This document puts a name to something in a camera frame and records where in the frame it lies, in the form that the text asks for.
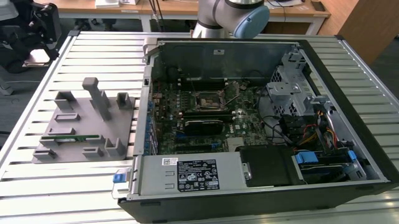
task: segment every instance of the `cpu socket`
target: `cpu socket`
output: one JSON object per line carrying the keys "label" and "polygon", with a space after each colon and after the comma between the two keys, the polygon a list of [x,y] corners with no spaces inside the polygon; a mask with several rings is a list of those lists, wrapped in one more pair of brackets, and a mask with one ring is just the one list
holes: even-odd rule
{"label": "cpu socket", "polygon": [[224,93],[220,91],[197,92],[195,95],[197,111],[223,111]]}

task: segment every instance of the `small circuit board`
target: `small circuit board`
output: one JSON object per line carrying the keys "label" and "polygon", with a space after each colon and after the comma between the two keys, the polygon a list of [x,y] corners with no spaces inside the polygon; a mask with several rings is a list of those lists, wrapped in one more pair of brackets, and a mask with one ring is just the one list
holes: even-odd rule
{"label": "small circuit board", "polygon": [[203,90],[195,82],[159,82],[156,86],[157,154],[228,152],[235,150],[231,140],[244,145],[267,144],[256,110],[261,87],[244,80],[223,82],[219,90]]}

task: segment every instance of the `power supply label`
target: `power supply label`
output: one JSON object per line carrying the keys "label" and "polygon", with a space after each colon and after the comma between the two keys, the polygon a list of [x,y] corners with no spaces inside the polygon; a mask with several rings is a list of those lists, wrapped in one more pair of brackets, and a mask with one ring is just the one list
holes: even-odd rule
{"label": "power supply label", "polygon": [[177,190],[180,192],[217,190],[216,160],[177,162]]}

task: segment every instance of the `floor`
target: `floor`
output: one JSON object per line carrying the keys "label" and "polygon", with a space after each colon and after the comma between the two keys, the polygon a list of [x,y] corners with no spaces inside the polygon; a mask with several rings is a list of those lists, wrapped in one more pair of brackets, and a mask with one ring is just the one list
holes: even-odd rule
{"label": "floor", "polygon": [[[65,39],[68,31],[73,29],[73,20],[61,19],[63,37],[59,40],[59,44]],[[93,26],[93,31],[101,31],[103,25]],[[119,31],[141,31],[141,24],[139,20],[119,20],[115,28]],[[188,32],[189,28],[183,21],[167,21],[167,32]],[[395,39],[391,45],[387,47],[378,60],[371,65],[371,69],[378,74],[384,84],[399,97],[399,39]],[[8,72],[0,67],[0,77],[5,81],[40,81],[47,69],[32,68],[29,71],[20,74],[8,74]],[[36,82],[9,83],[15,93],[11,96],[0,95],[0,131],[12,131],[12,128],[19,120],[19,117],[25,109],[28,101],[33,95],[33,92],[39,86]],[[0,134],[0,146],[4,145],[7,135]]]}

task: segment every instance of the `metal plate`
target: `metal plate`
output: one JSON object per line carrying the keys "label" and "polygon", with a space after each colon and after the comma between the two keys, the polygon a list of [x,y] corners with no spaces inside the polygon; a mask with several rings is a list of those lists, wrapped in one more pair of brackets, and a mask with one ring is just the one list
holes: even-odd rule
{"label": "metal plate", "polygon": [[[133,218],[111,197],[112,174],[131,166],[128,160],[60,164],[32,164],[33,148],[51,119],[57,90],[72,90],[88,97],[79,87],[85,77],[96,76],[99,88],[109,97],[120,91],[140,97],[143,78],[143,40],[147,37],[188,37],[148,33],[81,32],[68,38],[61,57],[53,62],[37,92],[27,106],[9,140],[0,151],[0,224],[5,223],[103,223],[132,224]],[[396,99],[348,46],[331,36],[264,35],[257,38],[307,39],[341,86],[371,132],[399,168],[399,107]],[[129,142],[133,144],[139,112],[135,110]],[[364,196],[328,210],[297,211],[248,217],[229,217],[187,223],[398,223],[398,189]]]}

